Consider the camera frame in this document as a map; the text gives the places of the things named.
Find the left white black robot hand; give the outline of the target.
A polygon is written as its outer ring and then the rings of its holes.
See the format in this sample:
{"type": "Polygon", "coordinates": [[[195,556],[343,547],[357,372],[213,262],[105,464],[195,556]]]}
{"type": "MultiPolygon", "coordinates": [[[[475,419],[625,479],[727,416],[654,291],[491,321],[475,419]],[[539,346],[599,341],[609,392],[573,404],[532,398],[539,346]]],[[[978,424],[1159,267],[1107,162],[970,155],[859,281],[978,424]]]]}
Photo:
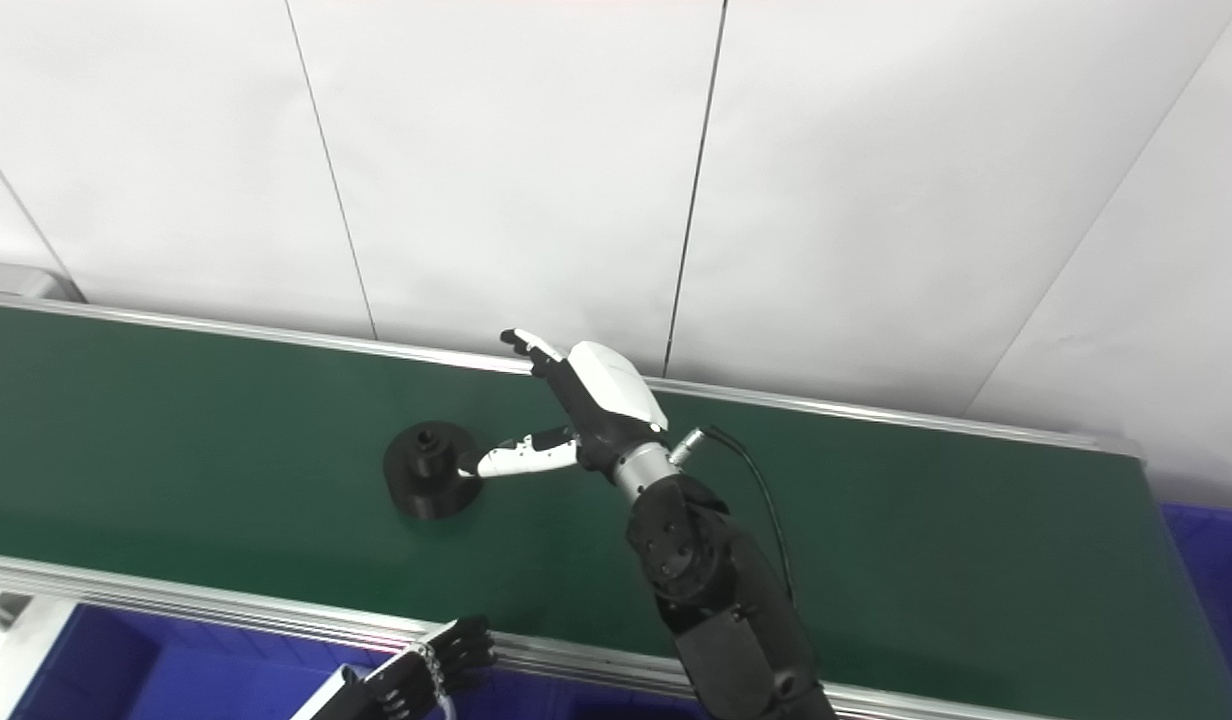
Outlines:
{"type": "Polygon", "coordinates": [[[375,667],[340,665],[292,714],[293,719],[456,719],[455,697],[488,682],[496,665],[492,625],[457,618],[420,635],[375,667]]]}

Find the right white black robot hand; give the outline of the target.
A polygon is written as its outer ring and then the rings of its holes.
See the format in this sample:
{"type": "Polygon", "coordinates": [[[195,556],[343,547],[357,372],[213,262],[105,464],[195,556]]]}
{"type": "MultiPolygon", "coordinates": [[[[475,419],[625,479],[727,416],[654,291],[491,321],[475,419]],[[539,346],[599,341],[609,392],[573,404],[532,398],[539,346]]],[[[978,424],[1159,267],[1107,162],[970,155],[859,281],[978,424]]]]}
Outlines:
{"type": "Polygon", "coordinates": [[[521,328],[501,332],[501,343],[532,362],[532,375],[549,387],[565,425],[510,439],[487,451],[460,454],[461,478],[513,477],[580,466],[611,478],[617,465],[646,445],[667,448],[668,419],[646,378],[628,359],[598,342],[561,353],[521,328]]]}

